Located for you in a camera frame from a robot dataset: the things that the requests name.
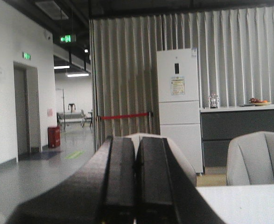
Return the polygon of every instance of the floor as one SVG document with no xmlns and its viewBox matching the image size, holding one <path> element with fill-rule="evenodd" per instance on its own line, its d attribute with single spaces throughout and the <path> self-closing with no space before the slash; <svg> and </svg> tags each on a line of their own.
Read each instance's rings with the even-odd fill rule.
<svg viewBox="0 0 274 224">
<path fill-rule="evenodd" d="M 8 217 L 14 208 L 68 178 L 94 154 L 93 132 L 79 123 L 61 132 L 61 146 L 25 156 L 18 163 L 0 165 L 0 212 Z M 226 185 L 225 168 L 206 168 L 197 186 Z"/>
</svg>

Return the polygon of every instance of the pleated curtain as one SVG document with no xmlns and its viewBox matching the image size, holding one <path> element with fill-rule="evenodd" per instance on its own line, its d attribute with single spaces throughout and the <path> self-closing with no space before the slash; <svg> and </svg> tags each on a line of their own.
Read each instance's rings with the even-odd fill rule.
<svg viewBox="0 0 274 224">
<path fill-rule="evenodd" d="M 159 133 L 156 51 L 184 48 L 198 51 L 200 107 L 212 93 L 220 106 L 252 97 L 274 104 L 274 7 L 94 19 L 90 27 L 95 115 L 152 111 Z M 149 120 L 101 120 L 96 128 L 101 143 L 148 133 Z"/>
</svg>

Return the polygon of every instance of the green exit sign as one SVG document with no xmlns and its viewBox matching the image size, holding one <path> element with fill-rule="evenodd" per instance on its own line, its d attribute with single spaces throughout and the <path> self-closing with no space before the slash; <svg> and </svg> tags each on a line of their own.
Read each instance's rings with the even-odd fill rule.
<svg viewBox="0 0 274 224">
<path fill-rule="evenodd" d="M 31 55 L 26 52 L 22 52 L 21 56 L 22 58 L 25 58 L 26 60 L 31 60 Z"/>
<path fill-rule="evenodd" d="M 76 41 L 77 41 L 76 35 L 74 35 L 74 34 L 60 36 L 60 43 L 73 43 Z"/>
</svg>

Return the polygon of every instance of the ceiling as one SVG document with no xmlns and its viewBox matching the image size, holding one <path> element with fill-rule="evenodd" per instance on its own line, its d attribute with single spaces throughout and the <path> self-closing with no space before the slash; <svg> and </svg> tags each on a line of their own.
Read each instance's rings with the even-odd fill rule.
<svg viewBox="0 0 274 224">
<path fill-rule="evenodd" d="M 4 0 L 53 34 L 58 46 L 90 63 L 89 19 L 231 7 L 272 6 L 274 0 Z M 75 34 L 75 43 L 60 36 Z M 55 57 L 55 66 L 65 61 Z"/>
</svg>

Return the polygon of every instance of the gray armchair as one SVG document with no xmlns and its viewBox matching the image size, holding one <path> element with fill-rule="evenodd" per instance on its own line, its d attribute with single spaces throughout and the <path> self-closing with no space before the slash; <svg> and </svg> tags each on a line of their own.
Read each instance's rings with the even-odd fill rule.
<svg viewBox="0 0 274 224">
<path fill-rule="evenodd" d="M 234 138 L 228 148 L 227 185 L 274 183 L 274 132 Z"/>
<path fill-rule="evenodd" d="M 139 143 L 143 137 L 167 138 L 167 137 L 163 137 L 163 136 L 160 136 L 157 134 L 147 134 L 147 133 L 135 133 L 135 134 L 127 135 L 125 137 L 132 139 L 136 155 L 138 152 Z M 192 167 L 190 162 L 187 160 L 185 155 L 182 153 L 180 148 L 175 144 L 175 142 L 170 138 L 167 138 L 167 141 L 168 141 L 171 151 L 172 151 L 173 155 L 175 156 L 178 164 L 183 169 L 183 171 L 188 176 L 188 178 L 191 180 L 193 185 L 196 186 L 197 176 L 196 176 L 196 172 L 195 172 L 194 168 Z"/>
</svg>

